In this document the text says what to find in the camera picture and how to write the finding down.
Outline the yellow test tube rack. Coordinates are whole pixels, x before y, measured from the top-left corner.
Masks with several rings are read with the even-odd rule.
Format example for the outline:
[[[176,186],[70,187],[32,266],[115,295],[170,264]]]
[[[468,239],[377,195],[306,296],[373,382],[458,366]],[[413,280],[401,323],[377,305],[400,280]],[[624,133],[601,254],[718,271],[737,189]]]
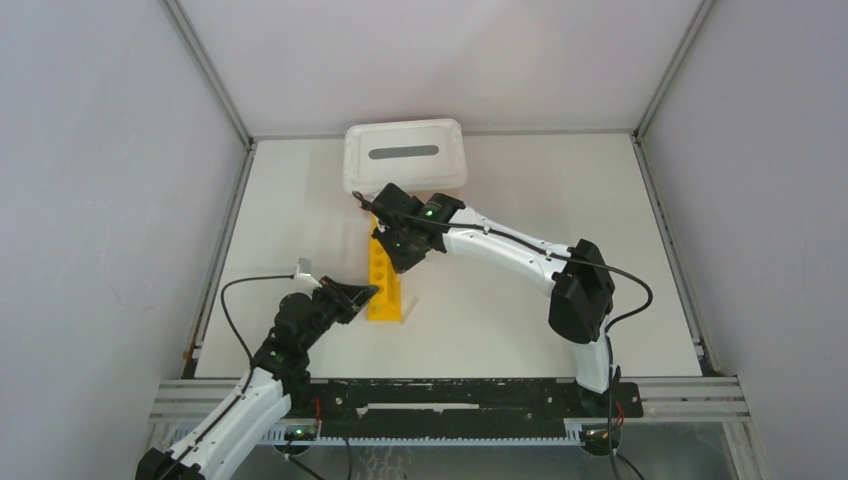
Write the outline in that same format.
[[[368,243],[368,282],[377,286],[378,292],[368,303],[366,319],[369,322],[400,323],[403,321],[400,280],[385,249],[373,237],[377,226],[377,218],[372,216]]]

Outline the clear tube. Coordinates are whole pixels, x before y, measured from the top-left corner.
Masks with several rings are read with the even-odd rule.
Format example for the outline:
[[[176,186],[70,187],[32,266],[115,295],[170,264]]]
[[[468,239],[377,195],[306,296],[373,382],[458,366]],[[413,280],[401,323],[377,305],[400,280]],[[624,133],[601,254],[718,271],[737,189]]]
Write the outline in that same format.
[[[405,323],[411,316],[414,308],[417,306],[420,301],[419,297],[413,297],[409,302],[405,304],[402,309],[401,322]]]

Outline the pink plastic storage bin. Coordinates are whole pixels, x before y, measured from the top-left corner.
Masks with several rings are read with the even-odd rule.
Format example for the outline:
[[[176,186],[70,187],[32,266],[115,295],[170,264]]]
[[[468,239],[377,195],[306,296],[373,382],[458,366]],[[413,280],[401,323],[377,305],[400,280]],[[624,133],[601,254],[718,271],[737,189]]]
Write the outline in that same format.
[[[465,207],[464,202],[456,198],[454,194],[455,191],[436,192],[430,196],[428,202],[438,208],[463,209]]]

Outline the translucent white bin lid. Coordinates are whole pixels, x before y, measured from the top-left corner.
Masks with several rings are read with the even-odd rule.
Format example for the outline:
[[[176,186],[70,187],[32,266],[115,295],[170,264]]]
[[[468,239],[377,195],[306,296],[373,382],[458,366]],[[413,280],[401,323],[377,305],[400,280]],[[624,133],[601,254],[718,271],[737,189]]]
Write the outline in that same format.
[[[450,118],[360,124],[344,139],[343,188],[375,194],[457,189],[468,178],[460,124]]]

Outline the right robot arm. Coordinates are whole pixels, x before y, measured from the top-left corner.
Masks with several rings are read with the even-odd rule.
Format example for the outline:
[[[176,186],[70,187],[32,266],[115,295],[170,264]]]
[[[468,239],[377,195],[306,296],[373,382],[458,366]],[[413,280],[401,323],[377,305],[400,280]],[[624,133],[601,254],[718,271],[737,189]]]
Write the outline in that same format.
[[[548,324],[573,346],[579,406],[605,415],[618,400],[615,368],[604,332],[615,291],[607,264],[593,243],[546,242],[492,221],[443,193],[427,201],[389,183],[372,198],[356,193],[377,219],[372,236],[403,274],[428,253],[474,257],[533,284],[549,299]]]

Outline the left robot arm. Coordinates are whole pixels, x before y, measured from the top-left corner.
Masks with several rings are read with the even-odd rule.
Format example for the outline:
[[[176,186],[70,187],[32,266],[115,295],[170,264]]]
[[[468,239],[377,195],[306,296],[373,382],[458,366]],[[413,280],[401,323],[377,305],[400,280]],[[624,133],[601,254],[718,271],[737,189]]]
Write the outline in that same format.
[[[377,285],[324,276],[311,292],[283,297],[273,326],[236,386],[182,439],[165,450],[149,449],[138,462],[136,478],[230,478],[274,424],[310,409],[310,348],[332,326],[354,320],[379,291]]]

